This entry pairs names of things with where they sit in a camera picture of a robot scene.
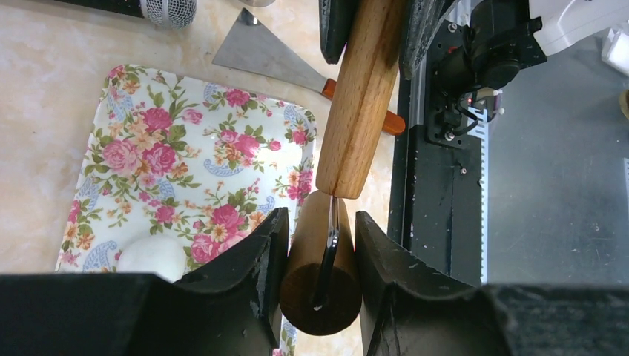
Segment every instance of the gray floor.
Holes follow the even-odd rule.
[[[490,127],[490,282],[629,283],[629,79],[602,34],[521,72]]]

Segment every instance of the metal rod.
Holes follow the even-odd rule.
[[[326,250],[323,253],[323,260],[321,261],[317,285],[314,289],[314,295],[312,297],[314,310],[317,311],[320,310],[323,307],[323,304],[326,303],[326,295],[328,294],[330,277],[332,276],[332,269],[334,268],[336,250],[338,247],[338,238],[340,234],[339,225],[338,198],[330,197],[328,241],[326,243]]]

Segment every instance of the white plastic object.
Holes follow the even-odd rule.
[[[623,30],[610,29],[601,54],[603,62],[629,76],[629,34]]]
[[[118,272],[155,273],[168,282],[183,276],[185,252],[177,239],[165,235],[143,237],[122,250]]]
[[[629,19],[627,0],[530,0],[530,18],[541,16],[535,40],[547,56]]]

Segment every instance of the microphone grille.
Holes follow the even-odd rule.
[[[165,28],[184,28],[197,12],[197,0],[140,0],[140,4],[145,18]]]

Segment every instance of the white round object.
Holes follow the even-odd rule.
[[[122,250],[118,272],[155,273],[168,282],[181,279],[185,252],[177,239],[157,235],[143,237]]]

